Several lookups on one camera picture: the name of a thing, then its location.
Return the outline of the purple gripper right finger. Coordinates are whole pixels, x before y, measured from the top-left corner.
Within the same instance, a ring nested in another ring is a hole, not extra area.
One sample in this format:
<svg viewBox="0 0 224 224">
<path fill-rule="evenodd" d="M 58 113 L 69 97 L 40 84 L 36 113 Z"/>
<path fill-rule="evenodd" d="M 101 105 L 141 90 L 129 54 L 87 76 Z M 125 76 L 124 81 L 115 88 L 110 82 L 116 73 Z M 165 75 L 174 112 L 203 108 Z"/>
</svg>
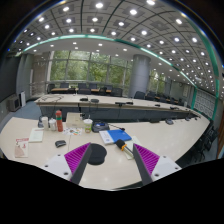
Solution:
<svg viewBox="0 0 224 224">
<path fill-rule="evenodd" d="M 168 156 L 159 156 L 138 144 L 133 144 L 133 155 L 143 185 L 181 170 L 181 167 Z"/>
</svg>

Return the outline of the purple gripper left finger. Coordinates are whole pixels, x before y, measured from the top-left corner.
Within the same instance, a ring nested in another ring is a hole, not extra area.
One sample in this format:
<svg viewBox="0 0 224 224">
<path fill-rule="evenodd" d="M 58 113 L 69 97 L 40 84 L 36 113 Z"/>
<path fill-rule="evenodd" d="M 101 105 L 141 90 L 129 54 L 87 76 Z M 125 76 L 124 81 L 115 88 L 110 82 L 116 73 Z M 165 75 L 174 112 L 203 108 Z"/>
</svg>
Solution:
<svg viewBox="0 0 224 224">
<path fill-rule="evenodd" d="M 43 169 L 78 185 L 91 153 L 91 144 L 87 143 L 65 155 L 55 155 L 43 165 Z"/>
</svg>

